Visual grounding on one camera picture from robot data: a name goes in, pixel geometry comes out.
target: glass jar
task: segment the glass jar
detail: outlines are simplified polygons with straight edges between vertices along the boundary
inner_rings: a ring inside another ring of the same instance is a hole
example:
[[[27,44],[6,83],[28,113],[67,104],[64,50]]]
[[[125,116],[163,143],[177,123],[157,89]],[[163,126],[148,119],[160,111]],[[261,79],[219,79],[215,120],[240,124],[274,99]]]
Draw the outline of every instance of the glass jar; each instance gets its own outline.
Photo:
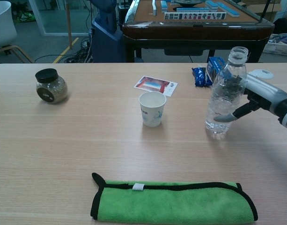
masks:
[[[50,104],[61,102],[67,97],[67,85],[57,70],[43,69],[36,73],[36,91],[40,98]]]

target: blue packaging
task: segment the blue packaging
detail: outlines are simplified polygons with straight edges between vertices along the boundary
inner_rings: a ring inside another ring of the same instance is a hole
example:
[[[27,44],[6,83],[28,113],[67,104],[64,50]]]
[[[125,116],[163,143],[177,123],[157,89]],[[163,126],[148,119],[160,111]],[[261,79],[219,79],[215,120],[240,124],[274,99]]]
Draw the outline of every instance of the blue packaging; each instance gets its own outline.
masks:
[[[213,84],[204,67],[192,68],[192,74],[195,78],[196,87],[208,87]]]
[[[216,75],[224,68],[225,62],[222,57],[209,57],[206,73],[214,82]]]

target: white chair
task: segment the white chair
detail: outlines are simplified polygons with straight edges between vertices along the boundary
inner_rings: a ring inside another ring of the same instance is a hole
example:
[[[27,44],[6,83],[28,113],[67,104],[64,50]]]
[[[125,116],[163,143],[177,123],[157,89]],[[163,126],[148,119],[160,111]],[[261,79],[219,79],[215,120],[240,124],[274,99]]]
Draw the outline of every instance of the white chair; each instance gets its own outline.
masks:
[[[0,52],[9,50],[25,63],[23,58],[15,51],[17,49],[29,62],[34,63],[34,60],[23,49],[19,46],[11,45],[16,36],[17,33],[12,21],[11,3],[9,1],[0,1]]]

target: plastic water bottle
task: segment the plastic water bottle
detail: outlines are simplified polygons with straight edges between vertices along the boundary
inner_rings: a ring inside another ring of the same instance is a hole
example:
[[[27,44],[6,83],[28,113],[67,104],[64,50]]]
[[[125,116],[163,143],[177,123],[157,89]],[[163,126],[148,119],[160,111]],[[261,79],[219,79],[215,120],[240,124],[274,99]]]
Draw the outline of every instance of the plastic water bottle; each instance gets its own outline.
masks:
[[[225,135],[232,124],[216,122],[214,117],[233,113],[238,108],[246,86],[247,56],[247,48],[232,48],[228,62],[215,78],[206,116],[206,128],[215,135]]]

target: light wood tabletop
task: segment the light wood tabletop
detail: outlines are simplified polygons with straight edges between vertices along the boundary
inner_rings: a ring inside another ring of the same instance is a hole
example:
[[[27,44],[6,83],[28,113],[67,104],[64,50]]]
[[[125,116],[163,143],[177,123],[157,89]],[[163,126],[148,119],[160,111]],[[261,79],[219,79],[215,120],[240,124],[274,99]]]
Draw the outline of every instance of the light wood tabletop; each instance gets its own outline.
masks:
[[[287,129],[258,110],[226,139],[205,132],[211,90],[196,88],[197,64],[0,65],[0,225],[92,225],[97,185],[109,180],[236,181],[258,225],[287,225]],[[36,93],[35,73],[56,68],[68,85],[59,105]],[[287,64],[247,64],[274,73],[287,92]],[[142,125],[134,85],[143,76],[177,82],[162,124]]]

